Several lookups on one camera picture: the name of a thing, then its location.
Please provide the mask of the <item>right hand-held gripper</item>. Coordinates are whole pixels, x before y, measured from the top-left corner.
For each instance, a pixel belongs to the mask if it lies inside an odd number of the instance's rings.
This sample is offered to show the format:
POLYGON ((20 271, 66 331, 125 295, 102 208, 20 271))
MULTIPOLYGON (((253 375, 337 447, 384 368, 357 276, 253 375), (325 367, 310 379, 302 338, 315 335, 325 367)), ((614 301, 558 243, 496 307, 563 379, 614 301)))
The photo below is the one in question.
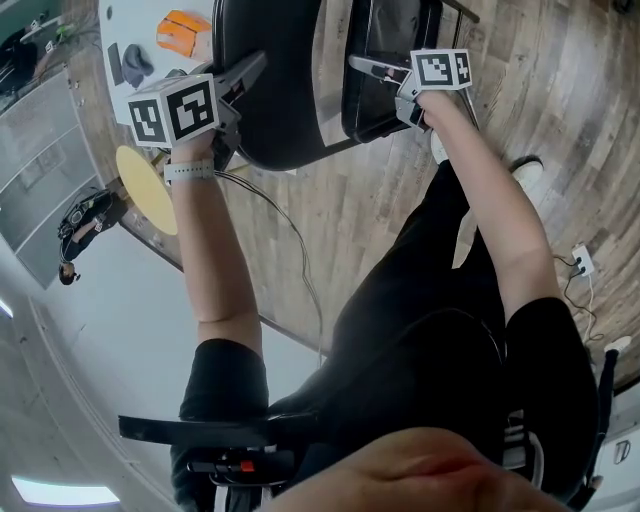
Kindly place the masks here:
POLYGON ((351 68, 381 82, 400 83, 395 97, 398 119, 424 132, 427 125, 417 103, 426 91, 463 91, 473 84, 467 49, 421 49, 410 54, 410 67, 402 67, 369 57, 350 55, 351 68))

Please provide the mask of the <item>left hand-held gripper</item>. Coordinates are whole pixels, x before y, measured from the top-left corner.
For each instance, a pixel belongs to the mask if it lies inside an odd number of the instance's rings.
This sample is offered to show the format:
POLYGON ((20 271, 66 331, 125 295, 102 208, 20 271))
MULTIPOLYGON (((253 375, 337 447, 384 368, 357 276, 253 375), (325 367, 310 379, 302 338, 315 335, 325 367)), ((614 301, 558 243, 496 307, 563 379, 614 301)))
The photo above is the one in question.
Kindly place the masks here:
POLYGON ((141 147, 172 149, 213 130, 214 168, 224 170, 239 143, 240 113, 224 99, 238 99, 267 66, 264 51, 242 59, 218 80, 210 74, 162 79, 127 98, 131 128, 141 147))

